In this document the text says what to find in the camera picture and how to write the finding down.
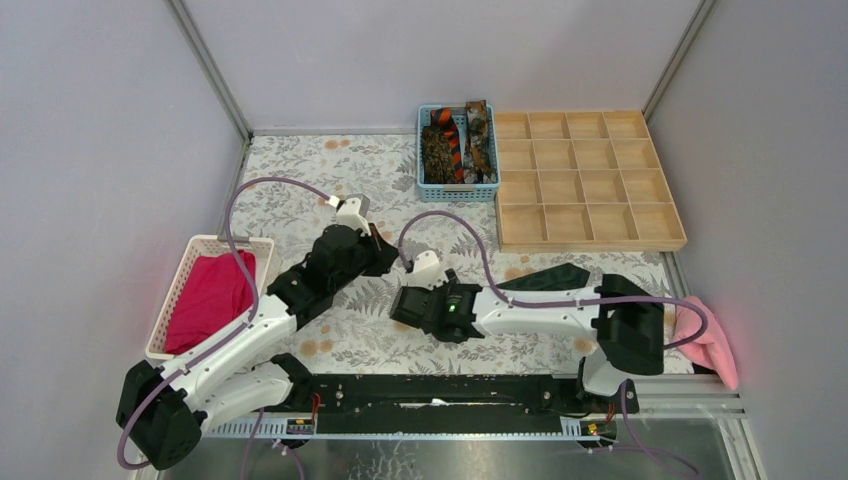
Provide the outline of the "dark green leaf tie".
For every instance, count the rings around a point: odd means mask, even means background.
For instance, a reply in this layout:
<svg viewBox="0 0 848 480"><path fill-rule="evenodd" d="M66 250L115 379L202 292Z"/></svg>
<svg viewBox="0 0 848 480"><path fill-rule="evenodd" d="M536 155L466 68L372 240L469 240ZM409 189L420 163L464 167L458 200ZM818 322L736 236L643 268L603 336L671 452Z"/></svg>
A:
<svg viewBox="0 0 848 480"><path fill-rule="evenodd" d="M572 263L564 263L533 273L521 274L497 287L511 291L562 291L584 288L591 273Z"/></svg>

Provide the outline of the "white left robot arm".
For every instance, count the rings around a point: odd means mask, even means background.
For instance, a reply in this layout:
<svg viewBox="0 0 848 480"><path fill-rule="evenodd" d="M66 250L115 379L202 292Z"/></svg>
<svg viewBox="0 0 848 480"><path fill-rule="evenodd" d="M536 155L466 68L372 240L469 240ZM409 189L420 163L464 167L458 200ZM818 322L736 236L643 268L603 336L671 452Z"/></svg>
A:
<svg viewBox="0 0 848 480"><path fill-rule="evenodd" d="M182 461L209 430L255 409L280 404L296 411L309 401L309 373L291 355L245 376L238 370L269 345L328 310L353 280L387 274L399 256L375 224L331 225L304 259L270 282L258 305L199 345L153 366L142 360L125 375L116 413L122 428L118 460L133 442L142 467L166 470Z"/></svg>

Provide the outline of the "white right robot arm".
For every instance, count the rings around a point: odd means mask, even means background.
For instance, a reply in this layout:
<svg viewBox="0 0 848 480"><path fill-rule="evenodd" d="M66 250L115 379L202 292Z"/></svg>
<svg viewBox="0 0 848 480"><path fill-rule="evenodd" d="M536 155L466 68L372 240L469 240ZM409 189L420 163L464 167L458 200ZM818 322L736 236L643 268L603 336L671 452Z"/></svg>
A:
<svg viewBox="0 0 848 480"><path fill-rule="evenodd" d="M463 343L504 334L561 334L592 340L578 366L575 402L597 412L636 376L664 371L663 308L621 275L597 287L521 291L455 279L400 288L391 319L440 342Z"/></svg>

